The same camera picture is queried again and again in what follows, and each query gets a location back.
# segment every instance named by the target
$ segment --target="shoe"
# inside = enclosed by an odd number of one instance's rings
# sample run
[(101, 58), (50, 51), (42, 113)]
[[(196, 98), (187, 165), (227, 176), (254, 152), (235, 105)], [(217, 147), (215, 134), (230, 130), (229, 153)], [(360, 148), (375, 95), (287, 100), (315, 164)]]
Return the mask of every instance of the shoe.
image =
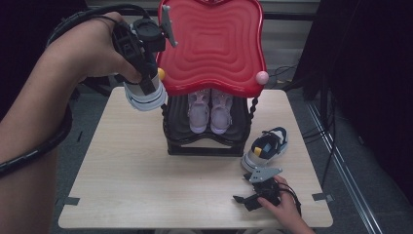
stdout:
[(253, 172), (255, 168), (263, 168), (270, 161), (280, 158), (287, 148), (288, 133), (285, 128), (277, 127), (263, 131), (262, 134), (241, 160), (249, 172)]
[(209, 121), (210, 89), (196, 91), (188, 95), (189, 128), (195, 134), (203, 133)]
[(233, 96), (222, 91), (212, 90), (210, 129), (217, 135), (224, 134), (232, 124), (231, 106)]

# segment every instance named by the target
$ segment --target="pink sneaker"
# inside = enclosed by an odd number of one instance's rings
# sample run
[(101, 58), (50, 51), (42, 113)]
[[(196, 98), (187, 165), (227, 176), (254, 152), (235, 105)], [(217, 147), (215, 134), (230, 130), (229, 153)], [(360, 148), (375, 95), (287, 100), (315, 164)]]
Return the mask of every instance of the pink sneaker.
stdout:
[(203, 133), (209, 120), (210, 89), (196, 91), (188, 95), (189, 128), (195, 134)]
[(217, 135), (224, 134), (232, 124), (231, 106), (233, 97), (222, 91), (212, 90), (210, 129)]

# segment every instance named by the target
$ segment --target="red shoe rack cover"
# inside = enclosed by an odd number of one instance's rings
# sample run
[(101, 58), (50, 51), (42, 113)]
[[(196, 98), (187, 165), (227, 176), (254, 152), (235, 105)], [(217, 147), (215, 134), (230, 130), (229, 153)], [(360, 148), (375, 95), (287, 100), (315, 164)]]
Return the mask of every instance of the red shoe rack cover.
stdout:
[(167, 43), (157, 55), (169, 96), (213, 88), (242, 97), (258, 97), (256, 82), (266, 71), (261, 48), (263, 13), (256, 0), (163, 0), (170, 6), (171, 27), (178, 45)]

